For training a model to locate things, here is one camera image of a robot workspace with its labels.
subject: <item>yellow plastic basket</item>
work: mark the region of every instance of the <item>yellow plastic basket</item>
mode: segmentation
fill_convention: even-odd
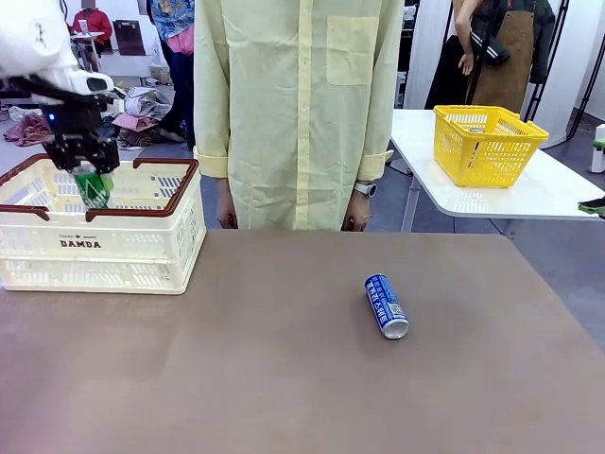
[[[513,186],[548,139],[501,107],[438,106],[435,114],[435,159],[458,186]]]

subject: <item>white table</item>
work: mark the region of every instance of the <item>white table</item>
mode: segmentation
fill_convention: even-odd
[[[506,219],[503,234],[513,238],[524,219],[593,220],[578,202],[605,192],[541,151],[536,151],[515,186],[509,189],[458,187],[433,157],[435,114],[395,110],[392,142],[414,172],[402,232],[411,232],[421,187],[442,213],[457,218]]]
[[[94,54],[94,58],[96,61],[96,67],[99,70],[101,69],[101,59],[98,57],[98,54],[96,53],[95,38],[98,38],[102,34],[103,34],[102,31],[89,31],[88,33],[80,32],[80,33],[76,33],[71,36],[72,40],[88,40],[88,41],[90,41],[91,46],[93,47],[93,54]]]

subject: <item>folding basket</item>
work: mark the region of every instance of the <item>folding basket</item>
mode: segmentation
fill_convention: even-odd
[[[458,186],[513,186],[548,139],[501,107],[439,106],[435,114],[435,159]]]
[[[0,177],[0,278],[11,290],[180,294],[206,234],[198,162],[135,159],[112,208],[86,211],[45,154]]]

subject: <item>leather apron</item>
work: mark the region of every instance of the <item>leather apron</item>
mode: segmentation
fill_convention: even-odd
[[[533,61],[534,12],[511,11],[511,3],[509,0],[509,10],[497,36],[509,50],[510,58],[499,66],[483,65],[473,104],[504,107],[518,114],[526,97]]]

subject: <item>brown crate handle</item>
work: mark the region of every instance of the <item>brown crate handle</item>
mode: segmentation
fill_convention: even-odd
[[[9,180],[17,176],[19,173],[26,170],[28,167],[33,166],[41,159],[50,159],[47,154],[39,153],[30,156],[25,159],[21,164],[9,170],[7,173],[0,177],[0,186],[7,183]],[[172,158],[136,158],[132,161],[132,168],[138,168],[141,164],[187,164],[187,172],[181,180],[181,184],[177,189],[168,204],[163,210],[128,210],[128,209],[92,209],[86,212],[86,222],[91,222],[97,216],[132,216],[134,218],[167,218],[174,213],[182,196],[185,192],[186,187],[191,183],[196,171],[198,170],[199,163],[195,159],[172,159]],[[46,206],[30,206],[30,205],[4,205],[0,204],[0,213],[26,213],[36,215],[46,221],[50,220],[48,216],[48,207]]]
[[[167,218],[174,213],[177,205],[185,193],[185,189],[191,183],[194,175],[198,171],[199,163],[195,159],[169,159],[169,158],[136,158],[132,161],[132,167],[138,168],[141,164],[188,164],[187,172],[179,184],[168,204],[163,210],[129,210],[123,208],[103,208],[92,209],[86,212],[86,222],[91,222],[97,216],[130,216],[134,218]]]

